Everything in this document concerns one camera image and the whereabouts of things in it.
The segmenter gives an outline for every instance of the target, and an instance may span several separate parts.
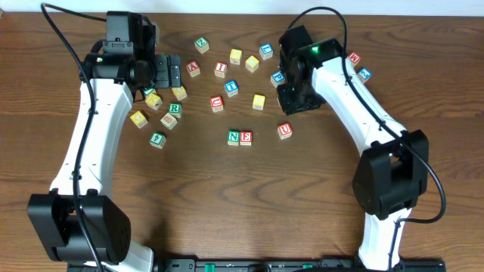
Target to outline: wood grain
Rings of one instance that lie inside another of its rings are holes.
[[[269,76],[278,52],[254,73],[230,65],[213,75],[232,48],[242,62],[259,45],[278,38],[293,16],[149,14],[161,26],[160,53],[197,60],[202,74],[182,72],[188,98],[172,131],[158,119],[175,101],[145,110],[150,122],[137,129],[127,119],[114,168],[116,204],[131,218],[132,235],[145,245],[199,258],[320,258],[354,255],[364,213],[351,180],[358,154],[332,109],[286,117]],[[104,25],[54,14],[79,56],[105,36]],[[484,270],[484,20],[459,17],[348,16],[349,47],[374,76],[368,88],[410,131],[430,139],[430,161],[442,179],[448,211],[437,224],[405,226],[401,255],[442,258],[448,271]],[[314,40],[342,36],[335,17],[302,19]],[[210,50],[199,54],[194,40]],[[50,262],[26,216],[31,193],[46,193],[64,159],[79,107],[77,68],[41,14],[6,14],[0,20],[0,267],[2,271],[62,271]],[[224,94],[235,79],[240,93]],[[214,114],[209,97],[221,94],[225,110]],[[252,110],[254,94],[267,97]],[[278,139],[290,122],[293,136]],[[231,128],[254,132],[251,147],[229,147]],[[162,150],[148,139],[166,133]],[[436,189],[419,199],[413,216],[439,208]]]

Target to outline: black cable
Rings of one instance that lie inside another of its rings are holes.
[[[94,91],[92,89],[89,78],[87,77],[87,74],[85,73],[85,70],[82,67],[81,60],[79,59],[79,57],[77,57],[77,54],[74,51],[74,49],[70,46],[69,42],[66,40],[64,35],[62,35],[61,31],[57,28],[55,23],[52,21],[52,19],[48,15],[48,12],[45,10],[45,8],[53,8],[55,10],[63,11],[63,12],[66,12],[68,14],[80,16],[80,17],[83,17],[83,18],[86,18],[86,19],[99,20],[101,22],[105,22],[106,19],[99,18],[99,17],[93,17],[93,16],[89,16],[89,15],[85,15],[85,14],[80,14],[80,13],[77,13],[77,12],[74,12],[74,11],[69,11],[67,9],[59,8],[57,6],[46,4],[46,3],[40,4],[40,8],[42,9],[42,13],[44,14],[45,19],[51,25],[52,29],[57,33],[57,35],[59,36],[59,39],[66,46],[69,53],[73,56],[77,66],[79,67],[79,70],[81,71],[82,76],[84,77],[85,83],[88,87],[89,98],[91,100],[91,106],[89,108],[88,119],[87,119],[87,122],[85,123],[84,132],[82,133],[81,142],[79,144],[79,149],[77,150],[76,162],[74,163],[74,170],[73,170],[73,173],[72,173],[72,175],[73,175],[73,202],[74,202],[74,207],[76,209],[77,218],[79,219],[79,226],[80,226],[82,234],[84,235],[85,240],[88,243],[88,246],[89,246],[89,248],[92,252],[92,257],[94,258],[96,265],[98,266],[99,272],[104,272],[104,268],[102,266],[101,260],[99,259],[98,252],[96,251],[94,243],[92,242],[91,236],[89,235],[89,232],[88,232],[87,227],[85,225],[84,213],[82,212],[80,204],[79,204],[79,168],[80,168],[80,164],[81,164],[81,158],[82,158],[82,153],[84,151],[85,142],[87,141],[89,129],[91,128],[92,119],[93,119],[94,114],[95,114]]]
[[[328,7],[315,7],[315,8],[310,8],[304,12],[302,12],[299,16],[297,16],[291,24],[287,27],[290,29],[296,21],[298,21],[299,18],[304,16],[305,14],[315,11],[315,10],[325,10],[325,11],[331,11],[335,13],[340,19],[341,22],[343,23],[344,26],[344,40],[343,40],[343,50],[341,52],[341,59],[342,59],[342,66],[343,66],[343,73],[345,76],[345,80],[348,83],[349,87],[352,89],[353,93],[355,96],[358,98],[360,103],[365,107],[365,109],[370,113],[370,115],[375,119],[375,121],[380,125],[381,128],[383,128],[388,134],[390,134],[392,137],[394,137],[408,152],[412,154],[417,160],[422,163],[422,165],[425,167],[425,169],[429,172],[430,176],[432,179],[435,181],[435,184],[437,186],[437,190],[439,191],[440,195],[440,211],[439,214],[437,214],[434,218],[430,219],[417,219],[417,218],[399,218],[395,222],[395,231],[393,232],[393,238],[392,238],[392,245],[390,246],[390,252],[389,252],[389,268],[388,270],[390,271],[392,269],[392,255],[393,255],[393,250],[395,248],[395,243],[396,243],[396,237],[398,233],[398,229],[400,228],[400,224],[402,222],[411,222],[411,223],[418,223],[418,224],[431,224],[434,222],[437,222],[440,218],[445,213],[445,209],[447,208],[447,200],[445,198],[445,192],[444,188],[442,187],[442,183],[440,182],[439,178],[437,177],[437,174],[433,171],[432,167],[425,162],[425,160],[422,158],[422,156],[408,143],[406,143],[404,140],[402,140],[393,130],[391,130],[383,121],[378,117],[378,115],[368,106],[366,101],[361,97],[361,95],[358,93],[356,90],[355,86],[352,83],[352,78],[349,76],[348,71],[346,70],[346,44],[347,44],[347,39],[348,39],[348,28],[346,26],[346,21],[343,18],[343,15],[339,13],[338,11],[334,10],[333,8],[328,8]]]

